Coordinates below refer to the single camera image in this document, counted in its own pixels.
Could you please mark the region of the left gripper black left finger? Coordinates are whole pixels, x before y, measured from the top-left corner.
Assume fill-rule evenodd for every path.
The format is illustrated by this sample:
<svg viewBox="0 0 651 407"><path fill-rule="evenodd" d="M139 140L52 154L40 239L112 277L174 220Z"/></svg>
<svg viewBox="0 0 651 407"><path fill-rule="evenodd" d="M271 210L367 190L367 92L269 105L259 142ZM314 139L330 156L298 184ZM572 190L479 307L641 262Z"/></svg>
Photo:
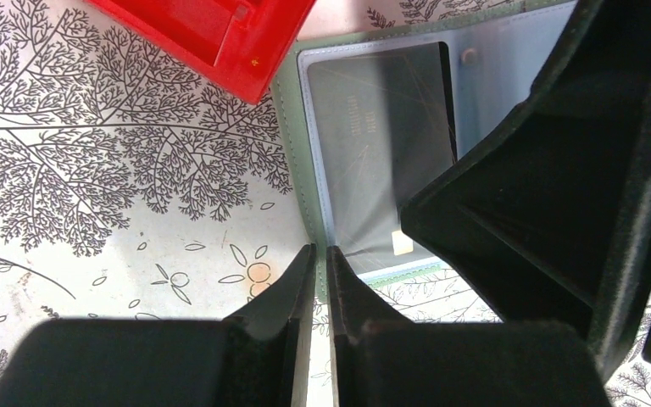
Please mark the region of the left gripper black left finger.
<svg viewBox="0 0 651 407"><path fill-rule="evenodd" d="M305 406L317 249L303 246L282 276L228 315L223 406Z"/></svg>

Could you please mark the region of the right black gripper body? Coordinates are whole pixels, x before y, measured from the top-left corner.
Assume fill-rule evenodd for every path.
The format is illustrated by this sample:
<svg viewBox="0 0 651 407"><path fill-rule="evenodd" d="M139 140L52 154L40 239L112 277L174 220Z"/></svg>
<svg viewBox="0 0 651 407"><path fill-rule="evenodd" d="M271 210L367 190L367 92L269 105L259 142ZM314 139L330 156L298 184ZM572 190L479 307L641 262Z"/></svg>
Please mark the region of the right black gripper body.
<svg viewBox="0 0 651 407"><path fill-rule="evenodd" d="M557 320L609 378L651 290L651 1L580 1L516 105L402 211L504 321Z"/></svg>

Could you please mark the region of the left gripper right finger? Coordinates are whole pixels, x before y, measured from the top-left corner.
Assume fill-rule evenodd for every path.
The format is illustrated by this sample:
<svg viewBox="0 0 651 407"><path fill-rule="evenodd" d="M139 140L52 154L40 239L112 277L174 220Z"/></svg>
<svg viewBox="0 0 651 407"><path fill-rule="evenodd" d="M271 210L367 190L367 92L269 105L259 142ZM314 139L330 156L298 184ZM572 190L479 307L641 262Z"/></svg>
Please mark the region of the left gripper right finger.
<svg viewBox="0 0 651 407"><path fill-rule="evenodd" d="M334 374L340 406L383 406L381 368L375 357L384 352L371 338L389 328L409 326L412 320L395 310L353 271L337 246L326 250Z"/></svg>

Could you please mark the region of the dark grey credit card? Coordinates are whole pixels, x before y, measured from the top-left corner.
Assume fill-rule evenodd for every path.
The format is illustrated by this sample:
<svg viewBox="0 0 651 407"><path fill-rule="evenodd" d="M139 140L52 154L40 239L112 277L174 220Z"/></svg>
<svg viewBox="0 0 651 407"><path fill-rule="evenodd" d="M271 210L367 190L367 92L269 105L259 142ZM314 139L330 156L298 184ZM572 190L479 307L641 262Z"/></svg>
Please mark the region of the dark grey credit card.
<svg viewBox="0 0 651 407"><path fill-rule="evenodd" d="M326 241L358 274L430 257L400 211L457 158L448 62L432 42L306 70Z"/></svg>

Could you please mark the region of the grey-green card holder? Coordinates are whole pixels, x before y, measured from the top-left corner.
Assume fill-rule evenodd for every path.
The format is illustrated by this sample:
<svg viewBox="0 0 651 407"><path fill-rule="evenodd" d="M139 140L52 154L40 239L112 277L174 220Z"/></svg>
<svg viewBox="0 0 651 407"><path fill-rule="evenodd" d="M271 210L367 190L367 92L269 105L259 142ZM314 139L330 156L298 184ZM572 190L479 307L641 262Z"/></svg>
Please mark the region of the grey-green card holder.
<svg viewBox="0 0 651 407"><path fill-rule="evenodd" d="M310 236L367 282L444 270L400 209L528 98L574 7L515 1L296 43L272 95Z"/></svg>

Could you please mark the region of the red plastic bin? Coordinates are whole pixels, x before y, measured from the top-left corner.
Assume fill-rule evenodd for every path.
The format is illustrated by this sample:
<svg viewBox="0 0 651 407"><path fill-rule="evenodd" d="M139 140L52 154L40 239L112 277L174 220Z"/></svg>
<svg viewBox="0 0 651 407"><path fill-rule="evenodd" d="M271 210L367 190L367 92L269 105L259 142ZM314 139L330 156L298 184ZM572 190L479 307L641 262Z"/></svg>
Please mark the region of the red plastic bin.
<svg viewBox="0 0 651 407"><path fill-rule="evenodd" d="M255 104L314 0L96 0L93 6Z"/></svg>

